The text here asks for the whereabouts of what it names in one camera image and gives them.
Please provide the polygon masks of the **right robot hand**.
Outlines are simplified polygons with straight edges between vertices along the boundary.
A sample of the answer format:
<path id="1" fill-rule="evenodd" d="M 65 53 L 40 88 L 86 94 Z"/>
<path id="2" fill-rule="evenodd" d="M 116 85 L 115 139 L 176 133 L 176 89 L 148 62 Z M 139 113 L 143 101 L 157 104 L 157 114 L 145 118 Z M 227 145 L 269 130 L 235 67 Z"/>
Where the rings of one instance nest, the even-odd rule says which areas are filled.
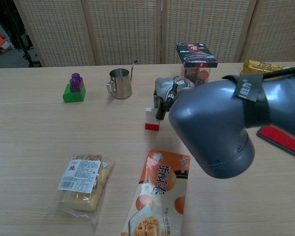
<path id="1" fill-rule="evenodd" d="M 170 111 L 179 96 L 194 87 L 193 82 L 181 76 L 157 78 L 153 93 L 154 108 L 157 109 L 156 120 L 163 121 L 166 113 Z"/>

